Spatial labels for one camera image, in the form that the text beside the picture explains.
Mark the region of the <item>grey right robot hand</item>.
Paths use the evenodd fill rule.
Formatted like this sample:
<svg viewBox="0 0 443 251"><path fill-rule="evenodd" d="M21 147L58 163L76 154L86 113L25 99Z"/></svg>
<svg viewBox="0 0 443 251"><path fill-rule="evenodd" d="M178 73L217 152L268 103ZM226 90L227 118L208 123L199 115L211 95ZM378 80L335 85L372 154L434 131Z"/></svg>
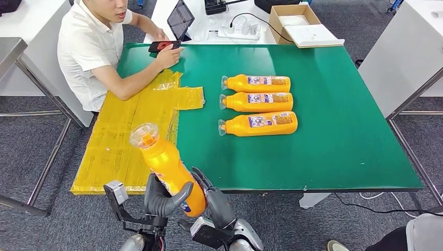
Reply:
<svg viewBox="0 0 443 251"><path fill-rule="evenodd" d="M198 168L192 167L192 175L203 191L215 227L220 230L233 230L237 218L227 197Z"/></svg>

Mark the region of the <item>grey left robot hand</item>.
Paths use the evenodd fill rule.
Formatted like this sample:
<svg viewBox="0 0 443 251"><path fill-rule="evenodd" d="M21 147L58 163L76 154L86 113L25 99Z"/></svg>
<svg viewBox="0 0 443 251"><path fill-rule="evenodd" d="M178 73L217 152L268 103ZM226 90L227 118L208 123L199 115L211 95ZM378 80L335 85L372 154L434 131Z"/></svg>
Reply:
<svg viewBox="0 0 443 251"><path fill-rule="evenodd" d="M186 182L176 195L171 195L155 174L148 176L144 209L146 214L167 218L191 195L194 184Z"/></svg>

